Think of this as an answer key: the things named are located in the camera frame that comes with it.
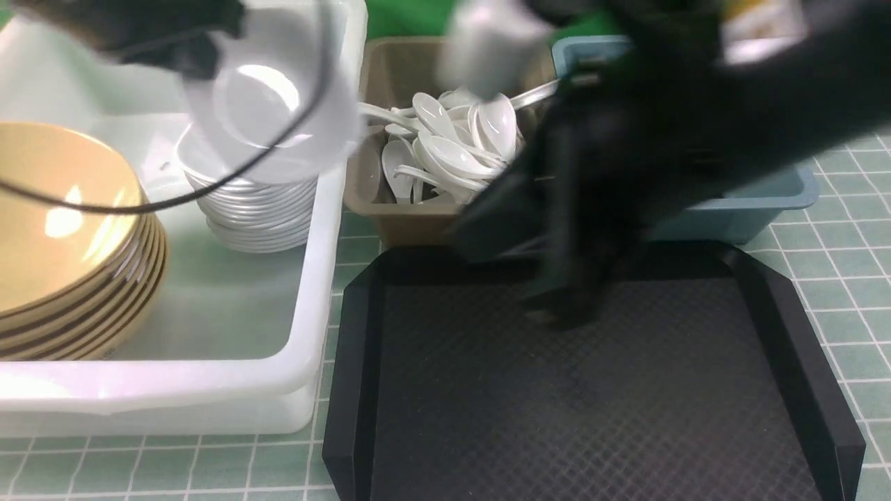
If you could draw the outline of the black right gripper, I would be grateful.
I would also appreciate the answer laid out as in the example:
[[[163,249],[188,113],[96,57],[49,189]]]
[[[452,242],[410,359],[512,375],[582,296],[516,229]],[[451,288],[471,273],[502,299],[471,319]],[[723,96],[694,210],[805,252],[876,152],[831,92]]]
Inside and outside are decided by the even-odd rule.
[[[452,246],[470,262],[535,257],[522,310],[551,330],[582,326],[646,232],[693,204],[679,184],[695,143],[687,124],[652,110],[553,105],[459,214]]]

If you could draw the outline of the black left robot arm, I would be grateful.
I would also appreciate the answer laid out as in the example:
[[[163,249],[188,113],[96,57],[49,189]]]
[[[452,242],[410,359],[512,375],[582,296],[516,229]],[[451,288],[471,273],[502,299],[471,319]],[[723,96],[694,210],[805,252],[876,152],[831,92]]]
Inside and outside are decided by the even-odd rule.
[[[209,81],[219,72],[212,32],[243,35],[241,1],[10,1],[35,20],[118,65],[168,70]]]

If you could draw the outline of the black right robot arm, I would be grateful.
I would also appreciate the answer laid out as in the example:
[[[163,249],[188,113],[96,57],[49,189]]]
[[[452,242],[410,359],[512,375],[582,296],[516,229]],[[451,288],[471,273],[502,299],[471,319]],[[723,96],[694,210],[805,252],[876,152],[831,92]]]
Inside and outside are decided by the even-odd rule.
[[[467,261],[537,254],[526,314],[586,323],[658,224],[889,123],[888,1],[816,1],[806,32],[755,61],[725,58],[723,1],[464,1],[440,75],[484,100],[540,35],[604,10],[630,47],[560,79],[526,146],[459,213]]]

